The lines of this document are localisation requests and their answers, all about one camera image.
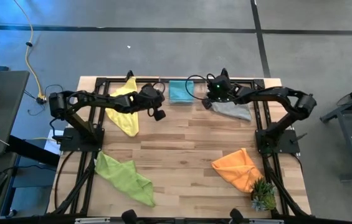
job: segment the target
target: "towel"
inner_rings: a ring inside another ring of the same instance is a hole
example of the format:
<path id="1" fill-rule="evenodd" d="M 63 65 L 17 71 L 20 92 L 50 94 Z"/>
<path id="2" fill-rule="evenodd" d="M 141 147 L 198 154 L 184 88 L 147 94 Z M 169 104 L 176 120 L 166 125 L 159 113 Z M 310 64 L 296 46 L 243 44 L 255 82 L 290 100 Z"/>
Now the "towel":
<path id="1" fill-rule="evenodd" d="M 134 161 L 118 162 L 99 152 L 95 172 L 129 197 L 154 207 L 152 182 L 137 174 Z"/>
<path id="2" fill-rule="evenodd" d="M 239 119 L 245 119 L 247 121 L 252 120 L 248 105 L 235 105 L 234 102 L 213 102 L 212 108 L 216 113 L 224 114 Z"/>
<path id="3" fill-rule="evenodd" d="M 262 177 L 243 148 L 212 162 L 212 167 L 225 181 L 246 193 L 251 193 L 253 183 Z"/>
<path id="4" fill-rule="evenodd" d="M 126 84 L 117 89 L 111 96 L 118 96 L 137 91 L 136 78 L 131 77 Z M 134 137 L 138 133 L 138 113 L 125 114 L 116 112 L 114 109 L 105 109 L 108 117 L 128 136 Z"/>
<path id="5" fill-rule="evenodd" d="M 187 81 L 187 89 L 190 94 L 194 94 L 194 81 Z M 186 91 L 185 81 L 169 81 L 170 103 L 192 103 L 194 98 L 190 94 Z"/>

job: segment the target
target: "wooden tabletop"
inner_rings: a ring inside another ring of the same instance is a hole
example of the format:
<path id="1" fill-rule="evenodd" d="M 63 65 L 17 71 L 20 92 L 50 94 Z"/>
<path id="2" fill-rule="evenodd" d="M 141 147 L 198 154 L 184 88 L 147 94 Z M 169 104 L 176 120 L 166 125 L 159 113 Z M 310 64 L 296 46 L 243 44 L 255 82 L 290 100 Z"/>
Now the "wooden tabletop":
<path id="1" fill-rule="evenodd" d="M 80 77 L 77 89 L 93 91 L 95 79 Z M 264 82 L 266 88 L 281 85 L 278 78 L 265 78 Z M 123 84 L 111 83 L 110 93 Z M 138 89 L 143 85 L 137 83 Z M 205 92 L 205 84 L 195 84 L 196 96 L 203 97 Z M 252 103 L 249 103 L 249 108 L 252 114 L 250 122 L 205 110 L 199 100 L 190 105 L 171 105 L 166 100 L 161 107 L 166 117 L 161 121 L 155 121 L 146 111 L 138 113 L 140 132 L 133 138 L 128 137 L 106 116 L 103 123 L 103 152 L 120 162 L 135 161 L 137 172 L 153 183 L 156 206 L 151 208 L 130 199 L 95 174 L 88 215 L 120 217 L 124 211 L 134 209 L 139 217 L 229 218 L 229 212 L 237 208 L 247 218 L 270 217 L 268 211 L 256 212 L 251 208 L 249 194 L 235 189 L 211 167 L 212 161 L 244 147 L 263 173 L 254 138 L 257 127 Z M 276 102 L 269 102 L 269 108 L 272 121 L 278 121 L 286 113 Z M 85 107 L 78 114 L 88 120 L 89 111 L 90 108 Z M 59 203 L 75 184 L 80 155 L 75 152 L 64 165 L 59 179 Z M 289 154 L 279 154 L 279 160 L 285 188 L 296 203 L 310 213 L 299 163 Z M 277 207 L 282 211 L 278 195 Z M 53 210 L 54 190 L 51 192 L 48 212 Z"/>

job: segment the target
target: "small potted plant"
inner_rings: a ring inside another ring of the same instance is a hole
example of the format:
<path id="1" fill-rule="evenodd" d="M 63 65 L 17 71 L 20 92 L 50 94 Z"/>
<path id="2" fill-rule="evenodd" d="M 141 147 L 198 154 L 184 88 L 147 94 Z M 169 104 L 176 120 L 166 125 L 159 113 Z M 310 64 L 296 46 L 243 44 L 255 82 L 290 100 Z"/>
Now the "small potted plant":
<path id="1" fill-rule="evenodd" d="M 275 186 L 267 183 L 264 178 L 257 179 L 250 194 L 252 200 L 252 208 L 258 211 L 271 210 L 276 207 L 275 202 Z"/>

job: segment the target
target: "concrete floor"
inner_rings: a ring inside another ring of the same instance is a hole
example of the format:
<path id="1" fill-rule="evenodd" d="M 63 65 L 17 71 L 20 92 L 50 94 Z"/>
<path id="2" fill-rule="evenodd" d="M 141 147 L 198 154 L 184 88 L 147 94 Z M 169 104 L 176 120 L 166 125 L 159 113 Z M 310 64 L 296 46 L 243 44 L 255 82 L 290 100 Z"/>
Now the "concrete floor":
<path id="1" fill-rule="evenodd" d="M 249 0 L 19 2 L 35 25 L 255 28 Z M 263 29 L 352 30 L 352 0 L 257 0 L 257 7 Z M 26 20 L 12 1 L 0 0 L 0 24 Z M 29 35 L 0 30 L 0 65 L 27 70 L 24 42 Z M 295 125 L 298 133 L 308 133 L 299 144 L 312 213 L 352 220 L 352 182 L 338 179 L 352 170 L 350 153 L 338 123 L 325 125 L 318 119 L 352 91 L 352 36 L 265 34 L 264 45 L 271 77 L 313 93 L 318 102 L 310 118 Z M 35 32 L 30 62 L 43 86 L 61 84 L 67 90 L 76 88 L 81 75 L 125 75 L 129 69 L 136 75 L 187 76 L 216 74 L 226 67 L 233 77 L 264 76 L 256 34 L 42 31 Z M 27 90 L 37 93 L 32 77 Z M 25 96 L 13 134 L 26 139 L 46 136 L 48 110 L 39 116 L 27 114 L 39 109 Z"/>

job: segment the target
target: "yellow cable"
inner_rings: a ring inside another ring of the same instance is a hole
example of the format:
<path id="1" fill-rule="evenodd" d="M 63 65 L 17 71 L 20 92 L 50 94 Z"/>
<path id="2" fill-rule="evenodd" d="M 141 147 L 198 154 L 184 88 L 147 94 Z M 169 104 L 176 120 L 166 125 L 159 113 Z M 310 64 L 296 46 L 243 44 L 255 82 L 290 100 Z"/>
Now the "yellow cable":
<path id="1" fill-rule="evenodd" d="M 29 26 L 31 27 L 31 38 L 29 39 L 29 43 L 32 43 L 33 40 L 33 26 L 32 26 L 32 22 L 29 19 L 29 16 L 27 16 L 26 12 L 23 10 L 23 8 L 18 4 L 18 2 L 16 0 L 14 0 L 14 2 L 18 5 L 18 7 L 21 9 L 21 11 L 23 12 L 23 14 L 25 15 L 27 22 L 29 23 Z M 29 68 L 29 70 L 32 72 L 34 79 L 36 80 L 37 86 L 39 87 L 39 94 L 38 94 L 38 98 L 41 98 L 44 100 L 45 96 L 43 95 L 43 91 L 42 88 L 40 86 L 40 82 L 39 82 L 39 78 L 37 77 L 35 71 L 33 70 L 33 68 L 31 67 L 31 65 L 29 64 L 29 46 L 27 46 L 26 48 L 26 53 L 25 53 L 25 62 L 27 67 Z"/>
<path id="2" fill-rule="evenodd" d="M 41 138 L 32 138 L 31 140 L 48 140 L 48 141 L 55 141 L 54 139 L 51 139 L 51 138 L 44 138 L 44 137 L 41 137 Z"/>

